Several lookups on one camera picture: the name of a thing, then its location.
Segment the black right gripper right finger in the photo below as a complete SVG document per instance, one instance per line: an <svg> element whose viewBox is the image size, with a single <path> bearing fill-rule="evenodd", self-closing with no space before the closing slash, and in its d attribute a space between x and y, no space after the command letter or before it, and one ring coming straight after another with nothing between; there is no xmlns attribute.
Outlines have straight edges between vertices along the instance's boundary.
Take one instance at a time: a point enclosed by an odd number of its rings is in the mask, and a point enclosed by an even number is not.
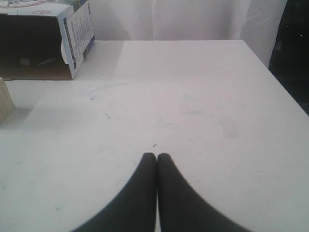
<svg viewBox="0 0 309 232"><path fill-rule="evenodd" d="M188 184L169 154L157 157L158 207L163 232L247 232Z"/></svg>

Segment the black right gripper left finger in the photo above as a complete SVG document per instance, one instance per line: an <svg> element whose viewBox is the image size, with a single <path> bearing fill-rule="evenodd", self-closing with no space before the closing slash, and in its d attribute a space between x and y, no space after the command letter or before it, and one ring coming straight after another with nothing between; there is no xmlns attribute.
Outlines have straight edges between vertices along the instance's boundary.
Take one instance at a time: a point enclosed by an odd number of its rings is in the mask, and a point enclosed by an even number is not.
<svg viewBox="0 0 309 232"><path fill-rule="evenodd" d="M153 232L156 223L156 157L143 154L135 172L99 213L76 232Z"/></svg>

